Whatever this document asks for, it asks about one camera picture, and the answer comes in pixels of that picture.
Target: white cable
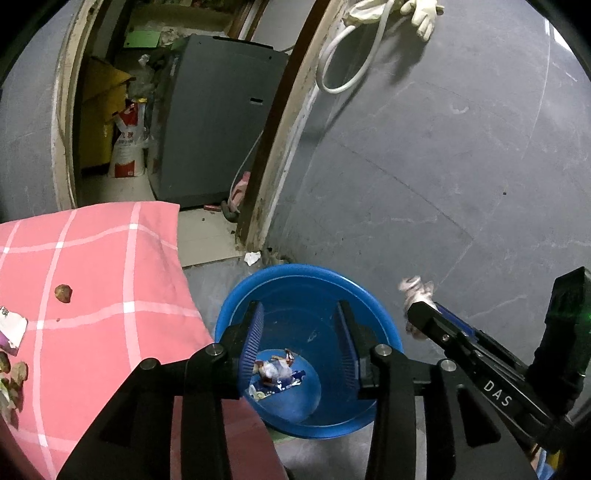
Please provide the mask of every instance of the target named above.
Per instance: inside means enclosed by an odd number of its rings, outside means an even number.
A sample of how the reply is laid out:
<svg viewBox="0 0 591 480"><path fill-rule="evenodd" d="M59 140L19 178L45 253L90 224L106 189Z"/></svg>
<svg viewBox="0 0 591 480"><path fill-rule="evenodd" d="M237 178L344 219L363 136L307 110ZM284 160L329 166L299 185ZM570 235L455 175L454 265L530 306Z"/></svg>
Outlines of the white cable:
<svg viewBox="0 0 591 480"><path fill-rule="evenodd" d="M339 43L341 43L347 35L349 35L353 30L355 30L357 26L349 25L339 35L337 35L332 42L330 42L328 47L324 49L324 52L322 52L322 54L320 55L320 58L318 60L318 68L316 69L316 83L318 84L318 88L320 88L320 90L326 93L341 93L345 90L349 90L350 88L354 87L359 83L361 78L363 78L365 73L368 71L369 66L373 62L376 53L378 52L378 47L382 41L382 37L384 36L384 31L386 30L386 23L388 22L388 17L390 16L390 11L392 10L394 3L395 0L388 0L388 3L386 3L386 6L384 7L384 12L382 13L382 16L379 19L378 30L375 33L374 44L372 45L371 50L369 51L367 59L365 60L363 65L361 65L361 68L353 76L353 78L351 78L347 83L341 85L340 87L328 88L324 84L324 77L326 75L326 70L328 69L330 62L332 60L332 57L335 54L337 47L339 46Z"/></svg>
<svg viewBox="0 0 591 480"><path fill-rule="evenodd" d="M250 158L252 151L255 149L255 146L258 143L258 141L261 139L262 133L264 131L265 131L265 129L261 130L261 133L259 133L259 136L256 138L255 142L252 144L251 149L246 154L244 161L242 162L242 164L240 164L240 167L236 171L236 175L234 175L234 180L232 180L232 184L230 185L230 192L228 193L228 206L230 206L230 202L232 201L232 190L234 189L234 184L236 183L236 179L238 178L238 175L240 175L240 171L242 170L242 167L244 166L246 161Z"/></svg>

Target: blue plastic bucket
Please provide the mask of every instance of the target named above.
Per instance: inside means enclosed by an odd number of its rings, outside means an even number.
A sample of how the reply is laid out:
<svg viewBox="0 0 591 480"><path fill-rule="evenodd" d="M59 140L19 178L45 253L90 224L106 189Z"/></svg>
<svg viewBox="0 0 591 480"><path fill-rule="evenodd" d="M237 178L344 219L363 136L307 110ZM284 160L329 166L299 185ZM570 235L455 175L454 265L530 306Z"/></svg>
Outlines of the blue plastic bucket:
<svg viewBox="0 0 591 480"><path fill-rule="evenodd" d="M347 300L357 322L371 327L381 343L402 351L394 322L369 292L325 268L279 265L240 282L222 306L215 338L240 323L252 300L262 302L265 324L259 355L269 360L288 348L297 354L294 370L305 370L301 385L252 404L264 422L300 438L327 439L365 427L375 418L375 402L358 400L347 388L332 315Z"/></svg>

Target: white hose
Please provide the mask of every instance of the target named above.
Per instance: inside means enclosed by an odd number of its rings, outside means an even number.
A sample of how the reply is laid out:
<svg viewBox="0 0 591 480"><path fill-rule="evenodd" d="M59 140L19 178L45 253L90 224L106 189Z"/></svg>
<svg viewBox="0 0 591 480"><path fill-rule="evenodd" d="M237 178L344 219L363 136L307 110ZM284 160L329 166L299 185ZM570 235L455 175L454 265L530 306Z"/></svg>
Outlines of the white hose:
<svg viewBox="0 0 591 480"><path fill-rule="evenodd" d="M369 55L361 68L358 72L351 78L347 83L341 85L337 88L328 88L324 84L324 77L326 76L326 70L328 69L330 62L332 61L332 57L335 54L339 43L343 41L343 39L349 35L353 30L357 28L356 25L349 25L346 27L336 38L329 43L329 46L324 49L324 52L321 53L320 58L318 60L318 68L316 69L316 83L318 84L318 88L326 93L341 93L345 90L349 90L350 88L354 87L359 83L361 78L365 75L368 71L369 66L373 62L376 53L378 52L379 44L382 41L382 37L384 36L384 31L386 30L386 23L388 22L388 17L390 16L390 11L394 6L395 0L388 0L386 6L384 7L384 12L382 13L381 18L379 19L378 30L375 33L374 44L369 51Z"/></svg>

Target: white and red bag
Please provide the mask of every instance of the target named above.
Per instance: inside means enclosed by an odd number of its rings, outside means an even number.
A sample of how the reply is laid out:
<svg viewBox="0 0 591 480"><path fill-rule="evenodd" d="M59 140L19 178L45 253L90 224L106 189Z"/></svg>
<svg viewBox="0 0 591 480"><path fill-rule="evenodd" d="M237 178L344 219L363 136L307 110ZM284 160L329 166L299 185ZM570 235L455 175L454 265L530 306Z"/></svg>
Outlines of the white and red bag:
<svg viewBox="0 0 591 480"><path fill-rule="evenodd" d="M115 125L121 131L113 146L109 177L139 177L144 174L144 109L145 103L128 102L115 116Z"/></svg>

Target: white wall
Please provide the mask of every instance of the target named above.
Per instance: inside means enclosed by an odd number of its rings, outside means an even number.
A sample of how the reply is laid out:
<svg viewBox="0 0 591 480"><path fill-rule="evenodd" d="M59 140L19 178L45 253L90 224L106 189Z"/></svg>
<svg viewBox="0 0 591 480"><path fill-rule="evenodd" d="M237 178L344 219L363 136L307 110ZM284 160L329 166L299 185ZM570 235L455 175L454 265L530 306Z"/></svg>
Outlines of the white wall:
<svg viewBox="0 0 591 480"><path fill-rule="evenodd" d="M315 0L271 0L252 41L284 50L296 43Z"/></svg>

